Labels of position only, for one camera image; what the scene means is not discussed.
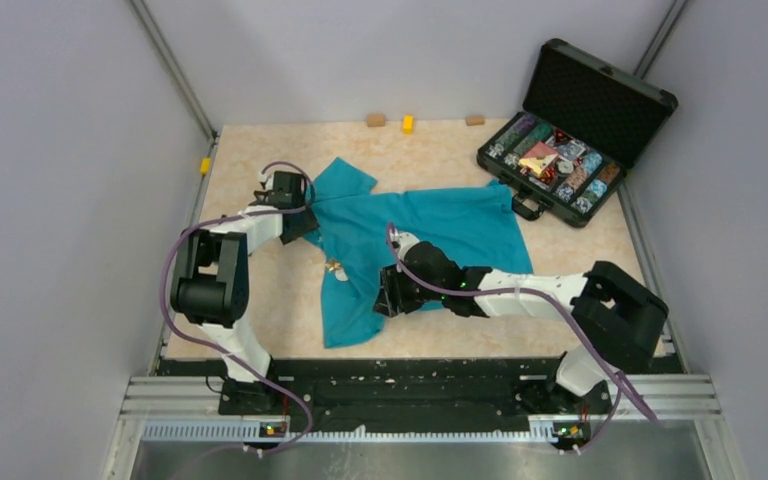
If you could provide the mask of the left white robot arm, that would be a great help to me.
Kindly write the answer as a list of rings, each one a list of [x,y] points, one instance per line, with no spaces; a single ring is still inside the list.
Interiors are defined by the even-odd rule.
[[[275,161],[258,181],[243,210],[181,232],[165,260],[159,295],[164,313],[183,315],[206,335],[204,345],[220,353],[228,378],[245,383],[243,401],[263,414],[277,407],[281,388],[266,377],[272,357],[247,318],[249,258],[269,242],[294,242],[319,223],[314,185],[301,168]]]

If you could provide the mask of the teal t-shirt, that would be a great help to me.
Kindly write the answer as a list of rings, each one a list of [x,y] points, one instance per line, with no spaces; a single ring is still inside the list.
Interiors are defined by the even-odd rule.
[[[484,266],[530,274],[534,268],[513,212],[510,189],[481,187],[374,193],[377,181],[336,158],[313,182],[319,227],[306,240],[347,278],[323,278],[324,345],[349,347],[374,338],[385,318],[374,312],[382,268],[392,265],[386,228],[393,224],[442,250],[460,267]]]

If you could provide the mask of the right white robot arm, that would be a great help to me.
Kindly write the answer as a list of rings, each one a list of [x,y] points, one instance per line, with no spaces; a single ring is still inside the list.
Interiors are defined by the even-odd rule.
[[[380,271],[377,313],[396,317],[438,303],[460,317],[563,322],[580,344],[562,356],[546,385],[549,404],[572,412],[601,381],[641,402],[627,377],[651,367],[669,308],[618,265],[597,261],[584,273],[555,276],[460,266],[394,225],[387,227],[386,245],[394,262]]]

